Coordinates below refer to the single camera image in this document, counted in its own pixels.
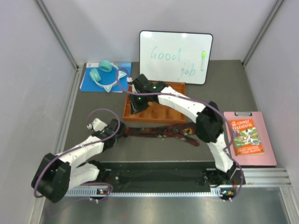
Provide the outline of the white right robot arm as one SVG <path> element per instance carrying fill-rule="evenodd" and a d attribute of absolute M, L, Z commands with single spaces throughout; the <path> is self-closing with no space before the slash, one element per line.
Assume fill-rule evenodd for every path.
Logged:
<path fill-rule="evenodd" d="M 235 179 L 237 164 L 225 145 L 224 118 L 216 103 L 204 104 L 188 98 L 164 82 L 149 81 L 144 74 L 135 79 L 128 78 L 127 82 L 132 87 L 129 95 L 131 114 L 140 113 L 149 107 L 149 102 L 155 102 L 187 116 L 195 123 L 195 135 L 209 146 L 219 170 L 219 181 L 228 185 Z"/>

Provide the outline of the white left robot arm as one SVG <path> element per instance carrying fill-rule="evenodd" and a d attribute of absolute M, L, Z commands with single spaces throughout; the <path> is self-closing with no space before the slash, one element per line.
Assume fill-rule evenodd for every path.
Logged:
<path fill-rule="evenodd" d="M 83 142 L 59 154 L 46 154 L 33 177 L 31 187 L 52 203 L 59 202 L 74 187 L 105 182 L 104 167 L 90 158 L 112 148 L 124 135 L 126 125 L 117 119 L 106 124 L 96 118 L 87 128 L 92 134 Z"/>

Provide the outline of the red patterned necktie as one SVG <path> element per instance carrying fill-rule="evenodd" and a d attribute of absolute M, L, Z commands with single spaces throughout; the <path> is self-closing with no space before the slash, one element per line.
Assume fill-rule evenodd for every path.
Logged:
<path fill-rule="evenodd" d="M 146 138 L 176 138 L 195 147 L 198 147 L 200 145 L 199 141 L 190 137 L 191 135 L 195 135 L 195 131 L 195 123 L 189 122 L 159 127 L 127 127 L 123 136 Z"/>

